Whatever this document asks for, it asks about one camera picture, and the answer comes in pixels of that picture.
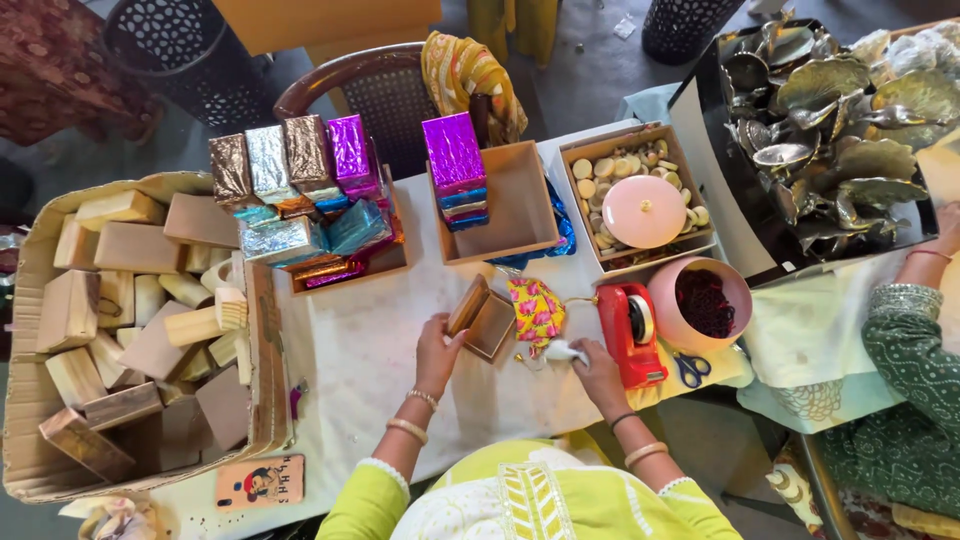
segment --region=bracelet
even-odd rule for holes
[[[653,444],[648,444],[647,446],[639,450],[634,450],[633,452],[630,452],[630,455],[628,455],[627,458],[623,460],[623,464],[626,465],[627,469],[629,470],[631,467],[634,466],[635,463],[637,463],[644,457],[650,454],[657,454],[660,452],[663,452],[664,454],[669,453],[665,443],[656,442]]]
[[[906,254],[906,255],[907,255],[908,257],[910,257],[911,255],[913,255],[913,254],[915,254],[915,253],[926,253],[927,255],[937,255],[937,256],[940,256],[940,257],[942,257],[942,258],[945,258],[948,262],[953,262],[953,257],[951,257],[951,256],[949,256],[949,255],[944,255],[944,254],[942,254],[942,253],[940,253],[940,252],[938,252],[938,251],[933,251],[933,250],[913,250],[913,251],[911,251],[910,253],[908,253],[908,254]]]
[[[616,417],[616,420],[610,422],[610,431],[613,432],[613,428],[615,428],[616,425],[617,425],[621,420],[623,420],[624,418],[630,418],[631,416],[636,416],[636,413],[633,412],[633,411],[630,411],[630,412],[628,412],[627,414],[624,414],[624,415],[621,415],[621,416],[617,416],[617,417]]]
[[[430,408],[432,408],[434,412],[437,412],[437,407],[439,405],[437,405],[437,400],[430,394],[427,394],[426,392],[420,392],[417,388],[414,388],[413,390],[410,390],[409,392],[407,392],[407,397],[420,398],[425,402],[429,403]]]
[[[400,418],[391,418],[388,420],[387,429],[389,428],[397,428],[398,430],[404,430],[410,433],[411,435],[417,437],[420,442],[423,443],[423,446],[426,446],[426,442],[430,440],[429,437],[426,436],[426,431],[422,430],[419,426],[415,426],[414,424],[411,424],[410,422]]]

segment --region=scissors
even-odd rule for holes
[[[673,359],[677,360],[677,374],[687,388],[699,388],[704,383],[704,377],[713,371],[713,367],[702,356],[690,356],[674,351]]]

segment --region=woman's left hand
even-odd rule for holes
[[[450,343],[444,340],[444,329],[449,313],[436,313],[423,324],[417,342],[417,384],[414,388],[439,400],[446,389],[446,382],[453,373],[453,363],[467,340],[467,331],[461,331]]]

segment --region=tape roll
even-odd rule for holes
[[[634,341],[640,345],[650,343],[654,337],[654,314],[650,310],[650,305],[638,294],[632,294],[627,297],[627,302],[636,307],[637,315],[641,317],[639,328],[634,332]]]

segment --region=cartoon phone case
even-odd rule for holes
[[[216,504],[221,512],[303,501],[303,456],[279,455],[217,469]]]

